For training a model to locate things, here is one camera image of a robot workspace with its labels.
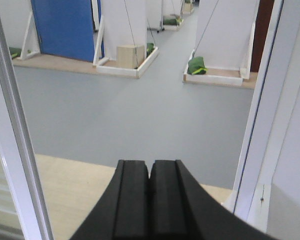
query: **hanging wire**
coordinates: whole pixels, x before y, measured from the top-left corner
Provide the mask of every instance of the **hanging wire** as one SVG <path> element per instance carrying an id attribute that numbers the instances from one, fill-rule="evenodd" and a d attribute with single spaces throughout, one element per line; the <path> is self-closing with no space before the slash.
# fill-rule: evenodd
<path id="1" fill-rule="evenodd" d="M 139 66 L 138 55 L 137 55 L 137 46 L 136 46 L 136 42 L 135 42 L 135 38 L 134 38 L 134 33 L 132 32 L 132 27 L 131 27 L 131 22 L 130 22 L 130 17 L 129 17 L 129 13 L 128 13 L 128 8 L 127 8 L 126 0 L 124 0 L 124 6 L 125 6 L 125 10 L 126 10 L 126 15 L 128 17 L 128 22 L 129 22 L 129 26 L 130 26 L 131 36 L 132 36 L 132 40 L 133 40 L 136 65 Z"/>
<path id="2" fill-rule="evenodd" d="M 219 0 L 216 1 L 216 4 L 215 4 L 215 6 L 214 6 L 214 9 L 213 9 L 213 11 L 212 11 L 212 13 L 211 13 L 211 15 L 210 15 L 210 18 L 209 18 L 209 20 L 208 20 L 208 22 L 207 22 L 207 24 L 206 24 L 206 26 L 205 26 L 205 28 L 204 28 L 204 30 L 203 30 L 203 33 L 202 33 L 202 35 L 201 35 L 201 38 L 200 38 L 200 40 L 199 40 L 199 42 L 198 42 L 196 48 L 194 49 L 194 52 L 193 52 L 193 54 L 192 54 L 192 57 L 195 56 L 195 54 L 196 54 L 196 52 L 197 52 L 197 50 L 198 50 L 198 47 L 199 47 L 199 45 L 200 45 L 200 43 L 201 43 L 201 41 L 202 41 L 202 38 L 203 38 L 204 35 L 205 35 L 205 32 L 206 32 L 206 30 L 207 30 L 207 28 L 208 28 L 208 25 L 209 25 L 209 23 L 210 23 L 210 20 L 211 20 L 213 14 L 214 14 L 214 12 L 215 12 L 215 10 L 216 10 L 216 8 L 217 8 L 218 3 L 219 3 Z"/>
<path id="3" fill-rule="evenodd" d="M 148 26 L 149 26 L 149 30 L 150 30 L 150 33 L 151 33 L 151 36 L 152 36 L 152 39 L 153 39 L 153 43 L 154 43 L 155 46 L 157 46 L 155 37 L 154 37 L 154 35 L 153 35 L 153 33 L 152 33 L 152 29 L 151 29 L 151 27 L 150 27 L 149 19 L 146 18 L 146 21 L 148 22 Z"/>

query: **light wood floor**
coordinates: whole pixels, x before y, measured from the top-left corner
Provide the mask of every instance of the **light wood floor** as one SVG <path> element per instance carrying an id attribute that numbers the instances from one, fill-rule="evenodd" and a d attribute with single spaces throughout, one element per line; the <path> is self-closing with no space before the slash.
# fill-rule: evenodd
<path id="1" fill-rule="evenodd" d="M 103 194 L 115 168 L 39 154 L 36 162 L 54 239 L 68 240 Z M 231 193 L 226 188 L 202 187 L 220 203 Z M 16 215 L 8 217 L 1 217 L 0 223 L 19 225 Z"/>

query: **gray floor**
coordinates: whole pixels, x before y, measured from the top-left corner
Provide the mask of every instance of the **gray floor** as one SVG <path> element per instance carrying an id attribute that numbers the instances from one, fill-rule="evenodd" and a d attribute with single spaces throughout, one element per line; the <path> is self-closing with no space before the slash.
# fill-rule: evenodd
<path id="1" fill-rule="evenodd" d="M 16 67 L 35 152 L 107 166 L 181 159 L 200 183 L 231 188 L 253 91 L 182 83 L 196 28 L 195 12 L 178 32 L 154 32 L 160 54 L 138 80 Z"/>

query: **black rubber object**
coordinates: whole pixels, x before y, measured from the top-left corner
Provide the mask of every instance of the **black rubber object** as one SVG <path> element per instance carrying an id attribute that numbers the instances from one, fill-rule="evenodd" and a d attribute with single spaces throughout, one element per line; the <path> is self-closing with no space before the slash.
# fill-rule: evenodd
<path id="1" fill-rule="evenodd" d="M 114 240 L 148 239 L 148 181 L 144 161 L 124 162 Z"/>
<path id="2" fill-rule="evenodd" d="M 112 239 L 124 162 L 119 160 L 108 187 L 70 240 Z"/>
<path id="3" fill-rule="evenodd" d="M 187 228 L 174 161 L 155 161 L 151 170 L 150 194 L 150 239 L 186 240 Z"/>
<path id="4" fill-rule="evenodd" d="M 274 240 L 216 202 L 176 160 L 190 240 Z"/>

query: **white door frame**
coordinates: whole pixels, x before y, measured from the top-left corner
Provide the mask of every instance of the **white door frame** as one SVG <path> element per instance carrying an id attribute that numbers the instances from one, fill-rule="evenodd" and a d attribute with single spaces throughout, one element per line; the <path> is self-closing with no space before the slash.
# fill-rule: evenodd
<path id="1" fill-rule="evenodd" d="M 9 49 L 0 21 L 0 159 L 25 240 L 53 240 Z"/>
<path id="2" fill-rule="evenodd" d="M 276 25 L 271 51 L 269 55 L 264 53 L 262 56 L 260 70 L 264 72 L 259 72 L 253 94 L 233 188 L 238 190 L 234 213 L 245 221 L 248 219 L 257 187 L 300 25 L 300 1 L 296 3 L 294 0 L 275 0 L 274 9 L 278 7 L 281 9 L 279 21 Z M 266 45 L 269 44 L 269 38 L 267 36 Z"/>

